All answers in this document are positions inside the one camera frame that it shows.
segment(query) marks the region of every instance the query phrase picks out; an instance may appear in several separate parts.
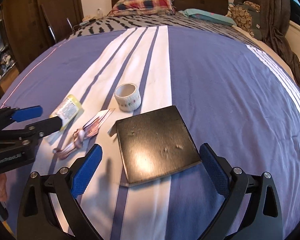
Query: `gray blanket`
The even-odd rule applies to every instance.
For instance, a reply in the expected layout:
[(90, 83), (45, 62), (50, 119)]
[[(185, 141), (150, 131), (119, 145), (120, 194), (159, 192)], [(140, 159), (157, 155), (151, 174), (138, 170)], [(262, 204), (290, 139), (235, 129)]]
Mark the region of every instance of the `gray blanket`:
[(223, 36), (227, 36), (236, 41), (241, 41), (245, 44), (260, 48), (257, 44), (251, 41), (242, 33), (238, 32), (232, 27), (215, 24), (203, 20), (187, 18), (181, 13), (176, 13), (173, 16), (168, 15), (143, 15), (143, 16), (117, 16), (117, 17), (105, 17), (102, 20), (91, 23), (90, 25), (77, 30), (73, 37), (80, 37), (90, 34), (107, 33), (112, 31), (119, 31), (135, 27), (147, 27), (147, 26), (181, 26), (191, 29), (209, 31), (212, 33), (218, 33)]

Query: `hand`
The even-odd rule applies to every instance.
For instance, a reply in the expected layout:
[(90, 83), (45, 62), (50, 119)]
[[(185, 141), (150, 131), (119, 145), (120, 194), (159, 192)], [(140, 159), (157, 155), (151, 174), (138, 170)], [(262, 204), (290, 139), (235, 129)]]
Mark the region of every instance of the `hand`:
[(0, 174), (0, 201), (7, 201), (7, 191), (6, 191), (7, 176), (5, 173)]

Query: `white tape roll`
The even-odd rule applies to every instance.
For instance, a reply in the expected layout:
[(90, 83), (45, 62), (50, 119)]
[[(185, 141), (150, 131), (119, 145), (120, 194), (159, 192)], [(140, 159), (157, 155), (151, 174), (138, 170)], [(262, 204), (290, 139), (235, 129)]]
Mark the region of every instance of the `white tape roll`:
[(132, 112), (141, 105), (141, 96), (137, 85), (128, 83), (123, 84), (114, 92), (119, 108), (124, 112)]

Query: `bed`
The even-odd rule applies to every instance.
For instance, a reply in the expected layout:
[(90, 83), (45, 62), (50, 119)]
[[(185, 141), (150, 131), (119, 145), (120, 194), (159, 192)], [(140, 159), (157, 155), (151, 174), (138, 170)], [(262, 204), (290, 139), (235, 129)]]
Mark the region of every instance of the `bed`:
[[(207, 9), (214, 1), (179, 0), (179, 4)], [(269, 56), (265, 50), (271, 51), (263, 44), (234, 28), (181, 15), (145, 18), (106, 18), (61, 41), (34, 60), (0, 100), (0, 108), (41, 105), (43, 115), (31, 122), (48, 118), (68, 94), (84, 109), (54, 144), (41, 141), (33, 165), (7, 172), (12, 230), (16, 231), (31, 171), (44, 175), (69, 167), (94, 143), (102, 146), (104, 157), (78, 202), (104, 239), (197, 239), (205, 230), (224, 198), (203, 165), (140, 186), (119, 186), (119, 146), (107, 132), (116, 120), (136, 114), (121, 112), (113, 97), (117, 86), (132, 82), (139, 85), (140, 113), (176, 105), (197, 148), (208, 142), (233, 167), (257, 175), (269, 171), (288, 236), (300, 221), (300, 90), (289, 68)], [(123, 29), (106, 25), (115, 20)], [(89, 35), (91, 30), (99, 33), (99, 28), (104, 33)], [(65, 160), (55, 158), (53, 148), (66, 145), (77, 128), (108, 108), (116, 110), (97, 137)], [(51, 199), (63, 230), (71, 233), (56, 196)], [(229, 233), (240, 225), (248, 201)]]

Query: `ribbon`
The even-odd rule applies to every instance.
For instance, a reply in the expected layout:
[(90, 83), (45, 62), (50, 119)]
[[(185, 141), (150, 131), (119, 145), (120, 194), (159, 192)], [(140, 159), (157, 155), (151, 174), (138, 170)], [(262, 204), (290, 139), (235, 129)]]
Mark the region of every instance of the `ribbon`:
[(63, 150), (54, 148), (53, 153), (60, 159), (67, 158), (70, 153), (76, 149), (82, 148), (83, 141), (98, 134), (101, 125), (113, 113), (114, 108), (102, 110), (98, 112), (89, 122), (82, 128), (77, 129), (72, 135), (72, 142), (69, 143)]

